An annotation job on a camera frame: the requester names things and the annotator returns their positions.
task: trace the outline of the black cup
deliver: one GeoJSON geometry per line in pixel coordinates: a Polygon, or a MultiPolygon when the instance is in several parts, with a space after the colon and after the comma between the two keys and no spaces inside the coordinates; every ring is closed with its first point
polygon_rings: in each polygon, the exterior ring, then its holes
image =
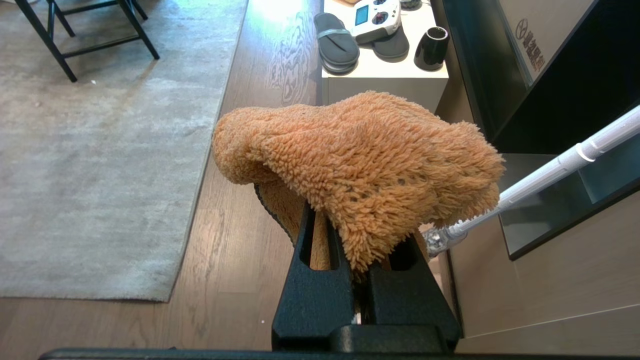
{"type": "Polygon", "coordinates": [[[413,62],[422,70],[434,71],[442,67],[444,56],[447,53],[449,34],[440,26],[429,28],[420,39],[420,44],[415,50],[413,62]]]}

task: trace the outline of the white remote control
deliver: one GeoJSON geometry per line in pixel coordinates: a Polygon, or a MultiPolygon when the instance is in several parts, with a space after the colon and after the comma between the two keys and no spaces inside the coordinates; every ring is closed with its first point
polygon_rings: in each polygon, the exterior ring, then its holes
{"type": "Polygon", "coordinates": [[[400,0],[364,0],[356,4],[351,36],[366,44],[392,35],[400,26],[400,0]]]}

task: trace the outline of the controller screen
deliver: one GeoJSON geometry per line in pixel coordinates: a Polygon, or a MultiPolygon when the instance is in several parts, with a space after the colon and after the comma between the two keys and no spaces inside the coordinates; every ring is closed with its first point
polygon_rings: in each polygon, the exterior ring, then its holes
{"type": "Polygon", "coordinates": [[[356,10],[356,25],[364,24],[369,18],[369,5],[365,5],[356,10]]]}

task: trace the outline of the orange microfiber mop pad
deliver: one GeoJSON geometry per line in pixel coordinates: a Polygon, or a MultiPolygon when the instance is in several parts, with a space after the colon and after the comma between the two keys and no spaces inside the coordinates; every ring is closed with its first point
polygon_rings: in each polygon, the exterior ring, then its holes
{"type": "Polygon", "coordinates": [[[358,272],[420,224],[442,227],[493,208],[504,171],[475,125],[448,124],[376,92],[329,106],[234,110],[213,147],[222,174],[255,183],[292,241],[305,199],[324,212],[358,272]]]}

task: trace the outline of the slipper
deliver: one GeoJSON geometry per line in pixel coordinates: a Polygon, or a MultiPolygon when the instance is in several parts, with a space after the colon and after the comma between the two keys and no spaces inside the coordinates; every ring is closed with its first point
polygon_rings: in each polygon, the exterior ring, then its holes
{"type": "Polygon", "coordinates": [[[319,13],[314,17],[314,24],[324,68],[335,74],[355,69],[360,49],[342,21],[332,13],[319,13]]]}
{"type": "Polygon", "coordinates": [[[398,60],[409,53],[409,40],[400,24],[395,33],[374,41],[371,47],[376,56],[382,60],[398,60]]]}

